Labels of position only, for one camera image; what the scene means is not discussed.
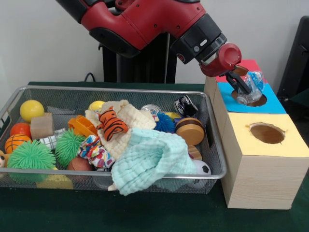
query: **stuffed tiger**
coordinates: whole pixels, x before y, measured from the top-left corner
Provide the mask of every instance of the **stuffed tiger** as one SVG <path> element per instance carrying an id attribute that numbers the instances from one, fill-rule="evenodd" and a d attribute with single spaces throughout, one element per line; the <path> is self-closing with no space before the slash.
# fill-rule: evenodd
<path id="1" fill-rule="evenodd" d="M 113 106 L 104 111 L 101 115 L 98 114 L 98 119 L 101 124 L 97 126 L 97 130 L 102 129 L 104 131 L 104 139 L 106 141 L 111 140 L 114 134 L 120 132 L 127 133 L 128 131 L 126 123 L 117 118 L 116 112 L 113 110 Z"/>

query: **white wall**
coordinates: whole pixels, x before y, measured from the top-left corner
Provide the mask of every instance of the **white wall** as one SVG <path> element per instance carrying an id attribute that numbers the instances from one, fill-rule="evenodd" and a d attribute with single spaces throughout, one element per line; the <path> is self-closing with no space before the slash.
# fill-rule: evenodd
<path id="1" fill-rule="evenodd" d="M 244 59 L 255 59 L 278 90 L 299 20 L 309 15 L 309 0 L 201 0 Z M 196 61 L 178 61 L 177 83 L 204 83 Z"/>
<path id="2" fill-rule="evenodd" d="M 308 0 L 202 0 L 244 58 L 258 61 L 277 90 Z M 0 7 L 0 108 L 29 81 L 102 80 L 98 43 L 55 0 L 3 1 Z M 204 83 L 196 61 L 179 62 L 177 83 Z"/>
<path id="3" fill-rule="evenodd" d="M 3 1 L 0 6 L 0 108 L 29 81 L 103 80 L 102 51 L 55 0 Z"/>

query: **clear plastic bottle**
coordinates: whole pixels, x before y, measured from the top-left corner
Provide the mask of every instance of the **clear plastic bottle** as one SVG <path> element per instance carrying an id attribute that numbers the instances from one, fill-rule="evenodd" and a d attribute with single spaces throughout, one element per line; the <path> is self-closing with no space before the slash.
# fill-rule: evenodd
<path id="1" fill-rule="evenodd" d="M 248 72 L 245 83 L 252 90 L 250 94 L 244 94 L 241 89 L 238 90 L 237 102 L 248 105 L 249 103 L 257 102 L 263 96 L 264 76 L 262 72 Z"/>

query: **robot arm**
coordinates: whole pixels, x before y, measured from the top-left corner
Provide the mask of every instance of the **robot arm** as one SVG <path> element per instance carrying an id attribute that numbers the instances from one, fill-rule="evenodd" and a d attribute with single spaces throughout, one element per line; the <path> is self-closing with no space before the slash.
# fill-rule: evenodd
<path id="1" fill-rule="evenodd" d="M 236 89 L 250 89 L 231 71 L 241 61 L 240 49 L 226 43 L 221 30 L 199 0 L 56 0 L 90 35 L 110 50 L 132 58 L 160 33 L 176 38 L 171 50 L 184 63 L 194 58 L 210 77 L 226 75 Z"/>

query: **yellow box top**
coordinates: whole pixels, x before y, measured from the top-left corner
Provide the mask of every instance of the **yellow box top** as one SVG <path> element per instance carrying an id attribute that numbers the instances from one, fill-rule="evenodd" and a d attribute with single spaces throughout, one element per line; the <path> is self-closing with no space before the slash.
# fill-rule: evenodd
<path id="1" fill-rule="evenodd" d="M 309 157 L 309 148 L 288 115 L 228 113 L 243 155 Z"/>

